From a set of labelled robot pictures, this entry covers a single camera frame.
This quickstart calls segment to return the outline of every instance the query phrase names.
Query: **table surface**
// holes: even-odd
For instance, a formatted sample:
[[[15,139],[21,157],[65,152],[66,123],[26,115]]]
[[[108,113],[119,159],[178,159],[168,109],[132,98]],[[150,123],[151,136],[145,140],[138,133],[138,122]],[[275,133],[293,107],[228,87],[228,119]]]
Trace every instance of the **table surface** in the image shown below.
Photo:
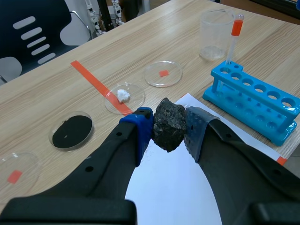
[[[70,65],[74,60],[109,89],[125,82],[140,86],[146,93],[144,106],[153,109],[164,97],[175,102],[189,92],[285,158],[290,156],[300,142],[299,129],[283,147],[276,147],[202,99],[213,81],[211,69],[224,59],[210,62],[199,57],[199,21],[203,11],[217,8],[226,6],[206,0],[172,0],[1,86],[1,155],[31,152],[41,164],[39,178],[27,194],[48,189],[68,176],[122,118],[106,109],[104,97]],[[300,26],[234,10],[243,13],[245,21],[233,59],[246,73],[300,97]],[[145,82],[143,70],[159,60],[173,60],[183,67],[178,84],[156,88]],[[60,117],[73,111],[88,113],[95,132],[81,149],[58,151],[48,140],[49,131]]]

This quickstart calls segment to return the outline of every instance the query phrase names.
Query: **orange tape strip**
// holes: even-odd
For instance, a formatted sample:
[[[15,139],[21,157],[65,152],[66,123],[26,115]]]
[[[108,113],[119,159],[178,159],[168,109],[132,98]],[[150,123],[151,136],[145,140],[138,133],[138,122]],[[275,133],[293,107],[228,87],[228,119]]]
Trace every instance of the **orange tape strip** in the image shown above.
[[[279,158],[277,159],[277,162],[281,165],[284,165],[287,162],[287,159],[279,156]]]
[[[103,95],[121,114],[124,116],[132,114],[133,111],[124,103],[120,103],[118,98],[109,91],[93,74],[91,74],[83,65],[78,61],[71,62],[71,65],[82,75],[88,82],[91,83],[101,95]]]
[[[19,171],[19,170],[14,170],[12,173],[11,173],[11,175],[9,176],[9,178],[8,178],[8,182],[9,183],[12,183],[12,184],[15,184],[18,180],[19,180],[19,178],[21,177],[21,175],[22,175],[22,172],[21,171]]]
[[[160,75],[160,77],[168,76],[169,75],[169,71],[167,71],[167,70],[160,71],[159,75]]]

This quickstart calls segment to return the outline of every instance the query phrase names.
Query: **plastic pipette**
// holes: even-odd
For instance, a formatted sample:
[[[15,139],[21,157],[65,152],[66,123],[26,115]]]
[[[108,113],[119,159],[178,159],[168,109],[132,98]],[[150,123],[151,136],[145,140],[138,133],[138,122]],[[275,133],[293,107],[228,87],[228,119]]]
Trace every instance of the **plastic pipette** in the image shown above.
[[[232,32],[231,32],[231,44],[230,44],[230,48],[229,48],[228,55],[226,58],[226,63],[225,63],[225,66],[227,67],[227,73],[228,73],[231,59],[233,57],[234,48],[238,42],[238,38],[240,35],[240,31],[242,29],[243,21],[244,21],[244,16],[242,14],[239,14],[239,15],[237,15],[237,17],[235,18],[234,23],[233,23]]]

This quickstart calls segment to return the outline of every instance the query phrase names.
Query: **black powder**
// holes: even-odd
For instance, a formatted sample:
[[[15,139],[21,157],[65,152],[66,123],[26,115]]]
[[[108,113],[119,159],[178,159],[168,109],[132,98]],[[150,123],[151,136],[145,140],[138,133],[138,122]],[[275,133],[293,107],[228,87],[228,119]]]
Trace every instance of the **black powder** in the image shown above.
[[[92,129],[92,120],[86,116],[73,116],[57,129],[52,142],[57,148],[66,149],[82,142]]]

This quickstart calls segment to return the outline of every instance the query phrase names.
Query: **plastic beaker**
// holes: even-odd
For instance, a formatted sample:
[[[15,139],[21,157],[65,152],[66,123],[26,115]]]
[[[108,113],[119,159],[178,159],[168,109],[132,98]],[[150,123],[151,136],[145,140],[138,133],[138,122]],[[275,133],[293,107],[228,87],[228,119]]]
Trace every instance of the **plastic beaker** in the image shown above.
[[[207,60],[225,56],[235,13],[232,10],[214,9],[201,15],[199,55]]]

